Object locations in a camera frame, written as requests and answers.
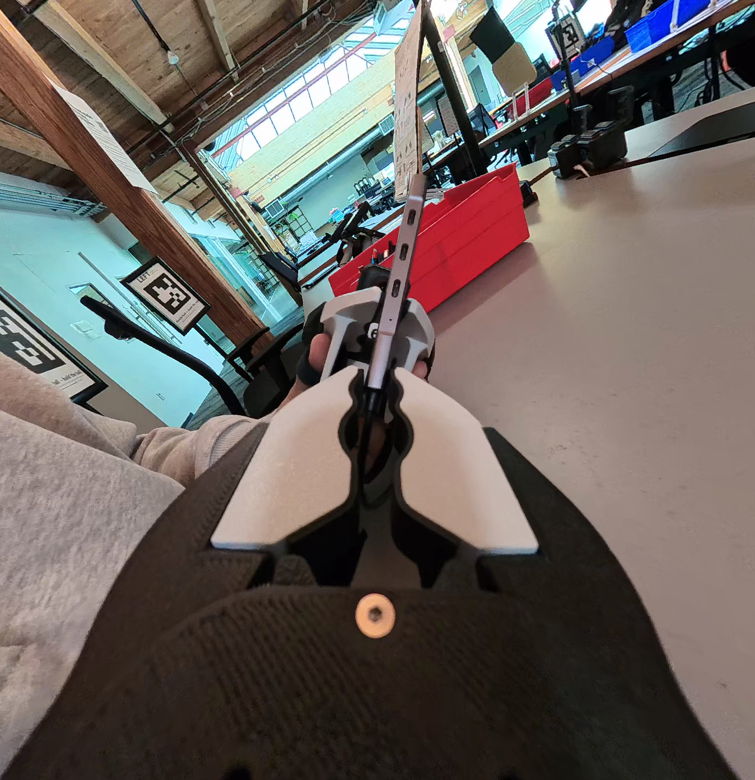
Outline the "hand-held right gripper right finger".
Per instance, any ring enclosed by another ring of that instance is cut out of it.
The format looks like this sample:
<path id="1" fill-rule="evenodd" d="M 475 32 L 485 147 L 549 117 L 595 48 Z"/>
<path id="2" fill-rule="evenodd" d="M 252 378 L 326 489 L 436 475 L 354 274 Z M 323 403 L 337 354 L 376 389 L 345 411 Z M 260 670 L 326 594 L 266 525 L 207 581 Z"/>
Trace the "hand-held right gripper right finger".
<path id="1" fill-rule="evenodd" d="M 478 419 L 404 368 L 392 377 L 399 507 L 446 541 L 533 555 L 538 539 Z"/>

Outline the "dark desk mat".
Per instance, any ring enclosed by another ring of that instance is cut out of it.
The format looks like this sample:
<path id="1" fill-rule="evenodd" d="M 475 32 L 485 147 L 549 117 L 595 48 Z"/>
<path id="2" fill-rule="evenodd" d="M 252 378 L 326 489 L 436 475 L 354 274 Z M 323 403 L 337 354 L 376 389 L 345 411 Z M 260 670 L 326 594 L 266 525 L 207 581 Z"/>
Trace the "dark desk mat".
<path id="1" fill-rule="evenodd" d="M 662 160 L 755 138 L 755 102 L 709 115 L 681 132 L 649 157 Z"/>

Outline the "black office chair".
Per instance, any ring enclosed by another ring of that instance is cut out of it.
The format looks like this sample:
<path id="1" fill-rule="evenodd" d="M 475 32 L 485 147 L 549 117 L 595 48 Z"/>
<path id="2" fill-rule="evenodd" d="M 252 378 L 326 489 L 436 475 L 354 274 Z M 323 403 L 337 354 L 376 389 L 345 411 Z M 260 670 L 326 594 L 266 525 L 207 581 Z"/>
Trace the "black office chair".
<path id="1" fill-rule="evenodd" d="M 253 347 L 269 334 L 269 327 L 261 328 L 226 355 L 226 363 L 247 381 L 246 389 L 239 397 L 207 364 L 141 328 L 110 304 L 89 296 L 81 298 L 80 302 L 103 320 L 107 335 L 117 340 L 134 338 L 201 376 L 220 396 L 230 414 L 253 418 L 265 416 L 279 406 L 293 386 L 295 369 L 291 368 L 291 358 L 299 356 L 300 351 L 287 347 L 303 331 L 303 321 L 275 336 L 255 356 Z"/>
<path id="2" fill-rule="evenodd" d="M 266 251 L 258 254 L 258 258 L 271 269 L 289 296 L 303 307 L 302 288 L 299 284 L 298 266 L 284 254 L 276 251 Z"/>
<path id="3" fill-rule="evenodd" d="M 339 267 L 382 239 L 385 233 L 365 226 L 363 223 L 371 213 L 371 205 L 365 200 L 356 211 L 334 230 L 331 242 L 336 245 L 336 263 Z"/>

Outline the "white paper notice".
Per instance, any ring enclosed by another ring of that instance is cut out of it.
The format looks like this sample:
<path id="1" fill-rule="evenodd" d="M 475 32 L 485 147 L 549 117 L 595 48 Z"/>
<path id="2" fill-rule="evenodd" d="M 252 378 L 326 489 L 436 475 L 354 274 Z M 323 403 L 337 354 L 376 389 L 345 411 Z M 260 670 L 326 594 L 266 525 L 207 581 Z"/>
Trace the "white paper notice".
<path id="1" fill-rule="evenodd" d="M 52 82 L 50 83 L 68 104 L 83 128 L 90 133 L 90 136 L 107 154 L 110 161 L 115 164 L 129 184 L 140 190 L 145 190 L 157 195 L 157 190 L 139 170 L 133 160 L 130 159 L 128 153 L 121 147 L 98 114 L 90 108 L 90 105 L 79 96 L 67 91 L 65 88 Z"/>

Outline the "person's left hand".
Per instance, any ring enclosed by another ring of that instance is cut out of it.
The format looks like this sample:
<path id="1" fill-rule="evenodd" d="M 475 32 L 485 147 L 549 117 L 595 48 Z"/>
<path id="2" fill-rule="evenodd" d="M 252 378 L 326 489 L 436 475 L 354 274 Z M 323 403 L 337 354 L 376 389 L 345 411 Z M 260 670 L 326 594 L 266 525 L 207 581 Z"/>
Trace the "person's left hand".
<path id="1" fill-rule="evenodd" d="M 322 372 L 326 364 L 328 352 L 330 349 L 331 337 L 322 332 L 315 335 L 304 354 L 304 361 L 300 361 L 298 366 L 298 378 L 307 387 L 316 385 L 320 382 Z"/>

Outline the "small blue bin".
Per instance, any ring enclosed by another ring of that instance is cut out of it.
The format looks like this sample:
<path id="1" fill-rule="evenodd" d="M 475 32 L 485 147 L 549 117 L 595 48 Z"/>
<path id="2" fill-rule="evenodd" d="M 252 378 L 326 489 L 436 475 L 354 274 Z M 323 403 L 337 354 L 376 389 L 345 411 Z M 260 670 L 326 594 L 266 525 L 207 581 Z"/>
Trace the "small blue bin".
<path id="1" fill-rule="evenodd" d="M 603 36 L 602 39 L 584 49 L 572 63 L 573 69 L 577 69 L 582 76 L 584 73 L 609 59 L 615 51 L 615 40 L 612 36 Z"/>

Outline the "black post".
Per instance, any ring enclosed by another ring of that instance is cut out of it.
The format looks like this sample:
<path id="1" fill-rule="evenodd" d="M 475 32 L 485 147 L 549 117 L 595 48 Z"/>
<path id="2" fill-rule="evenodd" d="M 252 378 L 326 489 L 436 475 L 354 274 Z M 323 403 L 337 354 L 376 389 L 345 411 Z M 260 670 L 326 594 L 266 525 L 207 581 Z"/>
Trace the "black post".
<path id="1" fill-rule="evenodd" d="M 423 2 L 422 30 L 459 127 L 473 178 L 485 175 L 488 168 L 478 146 L 461 90 L 454 77 L 449 56 L 445 51 L 441 33 L 431 12 L 431 2 L 428 1 Z"/>

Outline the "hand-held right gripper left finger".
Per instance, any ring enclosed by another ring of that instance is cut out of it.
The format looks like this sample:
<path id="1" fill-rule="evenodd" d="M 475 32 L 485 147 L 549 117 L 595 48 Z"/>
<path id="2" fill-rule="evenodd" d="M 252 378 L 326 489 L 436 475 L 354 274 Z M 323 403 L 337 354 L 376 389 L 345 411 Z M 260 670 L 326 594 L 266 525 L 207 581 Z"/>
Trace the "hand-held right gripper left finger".
<path id="1" fill-rule="evenodd" d="M 347 366 L 275 413 L 210 538 L 214 548 L 272 548 L 349 507 L 356 473 L 343 424 L 362 377 Z"/>

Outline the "large blue bin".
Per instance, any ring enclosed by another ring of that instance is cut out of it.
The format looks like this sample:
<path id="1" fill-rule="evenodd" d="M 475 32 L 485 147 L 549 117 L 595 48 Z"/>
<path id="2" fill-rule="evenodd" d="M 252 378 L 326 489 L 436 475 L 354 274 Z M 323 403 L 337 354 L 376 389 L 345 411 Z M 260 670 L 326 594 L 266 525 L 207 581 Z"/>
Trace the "large blue bin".
<path id="1" fill-rule="evenodd" d="M 667 1 L 631 23 L 625 32 L 634 54 L 649 48 L 708 9 L 711 1 Z"/>

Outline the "grey USB hub with cable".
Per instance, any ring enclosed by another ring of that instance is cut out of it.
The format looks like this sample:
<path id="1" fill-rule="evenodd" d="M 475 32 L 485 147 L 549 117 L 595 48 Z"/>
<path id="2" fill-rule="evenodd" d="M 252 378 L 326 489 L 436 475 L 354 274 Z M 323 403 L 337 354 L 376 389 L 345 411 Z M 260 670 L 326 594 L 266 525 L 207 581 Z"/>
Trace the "grey USB hub with cable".
<path id="1" fill-rule="evenodd" d="M 392 349 L 402 318 L 408 309 L 410 271 L 420 232 L 423 205 L 427 195 L 427 178 L 413 176 L 402 214 L 392 269 L 371 317 L 359 319 L 358 360 L 366 365 L 365 387 L 360 401 L 360 447 L 367 450 L 374 423 L 384 413 L 384 395 L 392 366 Z"/>

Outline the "black battery charger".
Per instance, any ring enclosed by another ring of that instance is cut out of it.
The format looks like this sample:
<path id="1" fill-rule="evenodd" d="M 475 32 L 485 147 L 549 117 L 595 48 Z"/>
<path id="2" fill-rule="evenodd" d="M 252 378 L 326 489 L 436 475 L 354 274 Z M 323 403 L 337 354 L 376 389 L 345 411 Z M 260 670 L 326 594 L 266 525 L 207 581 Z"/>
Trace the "black battery charger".
<path id="1" fill-rule="evenodd" d="M 566 180 L 576 173 L 586 176 L 604 171 L 623 161 L 627 154 L 623 121 L 599 122 L 578 135 L 567 135 L 548 151 L 551 171 Z"/>

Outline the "large framed marker sign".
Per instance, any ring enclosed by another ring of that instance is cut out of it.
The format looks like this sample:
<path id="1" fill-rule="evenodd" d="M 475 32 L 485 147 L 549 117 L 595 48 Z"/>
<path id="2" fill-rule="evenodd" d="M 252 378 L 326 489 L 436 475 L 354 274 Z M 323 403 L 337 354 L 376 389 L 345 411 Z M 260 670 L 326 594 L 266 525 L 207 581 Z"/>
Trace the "large framed marker sign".
<path id="1" fill-rule="evenodd" d="M 102 378 L 1 288 L 0 353 L 42 377 L 79 405 L 88 405 L 108 388 Z"/>

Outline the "red plastic bin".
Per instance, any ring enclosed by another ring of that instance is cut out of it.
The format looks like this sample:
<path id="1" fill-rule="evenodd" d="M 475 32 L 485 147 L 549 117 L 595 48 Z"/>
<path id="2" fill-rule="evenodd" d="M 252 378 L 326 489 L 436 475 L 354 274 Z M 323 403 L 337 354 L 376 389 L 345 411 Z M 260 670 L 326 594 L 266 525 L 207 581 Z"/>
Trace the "red plastic bin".
<path id="1" fill-rule="evenodd" d="M 528 239 L 515 164 L 446 190 L 423 209 L 410 297 L 430 314 Z"/>

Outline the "wooden pillar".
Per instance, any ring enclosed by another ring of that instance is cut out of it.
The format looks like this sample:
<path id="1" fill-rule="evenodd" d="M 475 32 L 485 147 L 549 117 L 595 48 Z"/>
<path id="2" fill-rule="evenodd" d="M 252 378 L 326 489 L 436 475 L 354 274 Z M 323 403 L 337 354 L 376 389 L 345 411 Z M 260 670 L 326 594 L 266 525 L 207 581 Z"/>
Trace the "wooden pillar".
<path id="1" fill-rule="evenodd" d="M 63 87 L 0 9 L 0 91 L 39 131 L 99 200 L 154 256 L 210 304 L 209 316 L 236 345 L 260 319 L 154 193 L 131 183 L 104 142 L 87 130 Z"/>

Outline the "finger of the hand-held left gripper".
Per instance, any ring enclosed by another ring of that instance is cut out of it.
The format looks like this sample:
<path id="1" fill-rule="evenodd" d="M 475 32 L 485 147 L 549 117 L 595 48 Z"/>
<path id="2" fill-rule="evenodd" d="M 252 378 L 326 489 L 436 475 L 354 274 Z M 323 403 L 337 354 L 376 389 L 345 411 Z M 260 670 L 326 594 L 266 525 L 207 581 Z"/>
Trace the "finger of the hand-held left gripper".
<path id="1" fill-rule="evenodd" d="M 435 334 L 430 317 L 415 299 L 407 299 L 393 338 L 392 366 L 411 371 L 421 363 L 431 370 L 434 356 Z"/>
<path id="2" fill-rule="evenodd" d="M 373 322 L 377 313 L 382 291 L 371 287 L 335 297 L 324 305 L 321 324 L 328 337 L 328 351 L 321 369 L 321 379 L 327 379 L 336 372 L 338 358 L 347 351 L 346 342 L 351 336 L 363 333 L 363 328 Z M 361 363 L 367 383 L 385 383 L 387 374 L 387 319 L 381 317 L 374 330 L 371 358 Z"/>

